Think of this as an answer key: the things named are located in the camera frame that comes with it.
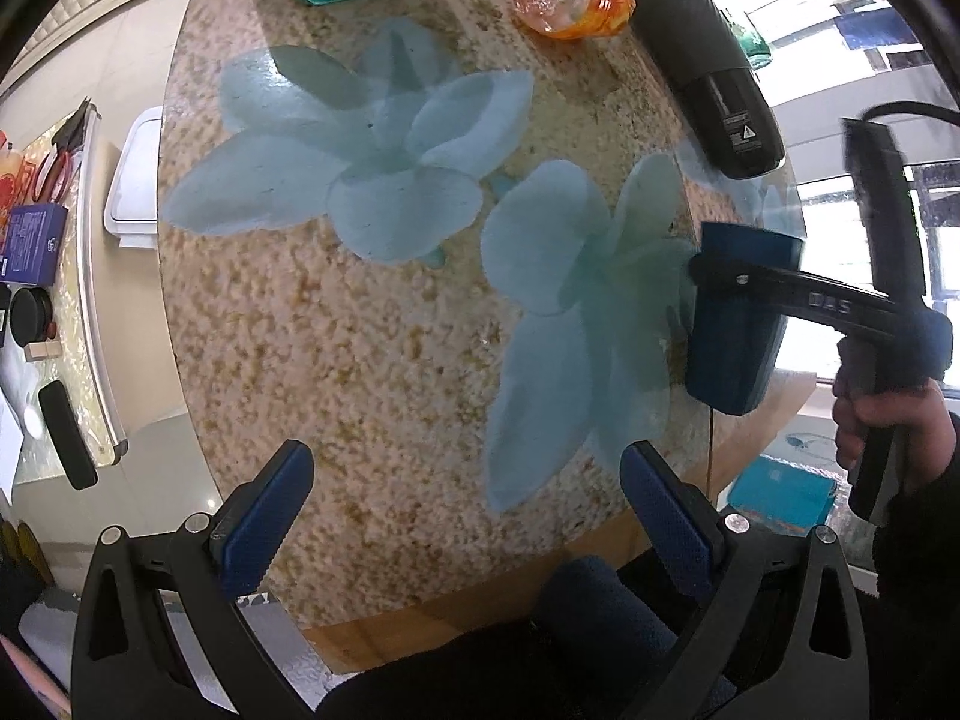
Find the person's right hand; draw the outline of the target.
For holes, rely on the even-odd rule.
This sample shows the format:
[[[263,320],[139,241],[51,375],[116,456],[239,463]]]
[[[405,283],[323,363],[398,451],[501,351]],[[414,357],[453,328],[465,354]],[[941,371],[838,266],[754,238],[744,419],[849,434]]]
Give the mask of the person's right hand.
[[[846,371],[839,369],[833,395],[836,461],[846,472],[859,465],[867,433],[887,427],[907,431],[907,460],[900,472],[903,493],[918,493],[949,468],[957,449],[957,431],[934,380],[918,388],[856,395]]]

